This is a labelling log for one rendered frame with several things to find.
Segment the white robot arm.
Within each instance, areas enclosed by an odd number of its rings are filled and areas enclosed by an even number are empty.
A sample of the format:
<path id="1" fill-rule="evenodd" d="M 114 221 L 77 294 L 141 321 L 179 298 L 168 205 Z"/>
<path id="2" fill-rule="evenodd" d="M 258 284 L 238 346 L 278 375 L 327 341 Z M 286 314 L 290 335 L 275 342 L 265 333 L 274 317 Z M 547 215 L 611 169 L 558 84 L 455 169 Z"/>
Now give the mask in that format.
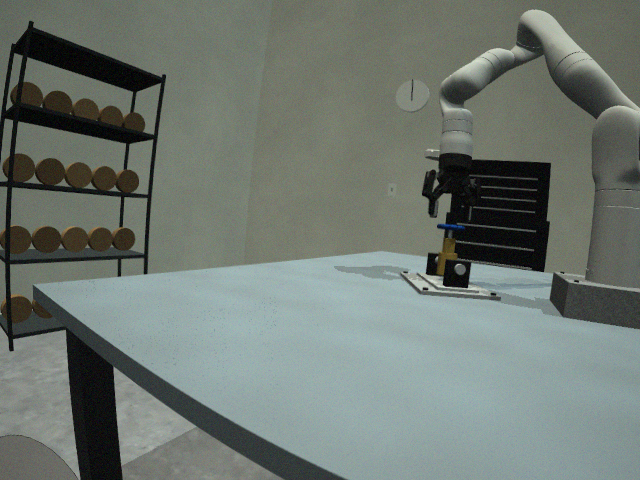
<path id="1" fill-rule="evenodd" d="M 520 17 L 511 51 L 491 49 L 442 82 L 440 151 L 427 149 L 425 158 L 439 161 L 444 153 L 472 157 L 473 117 L 463 109 L 464 101 L 505 72 L 544 54 L 555 84 L 596 119 L 595 197 L 585 280 L 640 288 L 640 108 L 544 11 L 529 10 Z"/>

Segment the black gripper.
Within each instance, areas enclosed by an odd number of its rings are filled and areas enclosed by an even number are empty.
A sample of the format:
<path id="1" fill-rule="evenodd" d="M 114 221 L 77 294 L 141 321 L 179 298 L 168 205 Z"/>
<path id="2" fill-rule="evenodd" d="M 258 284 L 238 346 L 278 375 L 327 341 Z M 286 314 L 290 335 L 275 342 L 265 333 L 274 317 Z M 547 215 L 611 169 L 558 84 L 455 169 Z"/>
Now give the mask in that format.
<path id="1" fill-rule="evenodd" d="M 437 217 L 437 199 L 444 193 L 451 193 L 459 195 L 463 200 L 466 205 L 463 211 L 463 222 L 470 222 L 473 206 L 481 203 L 481 180 L 479 178 L 470 179 L 471 164 L 472 157 L 466 154 L 444 153 L 439 155 L 439 173 L 435 170 L 427 171 L 422 190 L 422 196 L 429 199 L 428 214 L 430 217 Z M 436 178 L 439 185 L 432 192 Z M 468 186 L 471 187 L 471 191 Z"/>

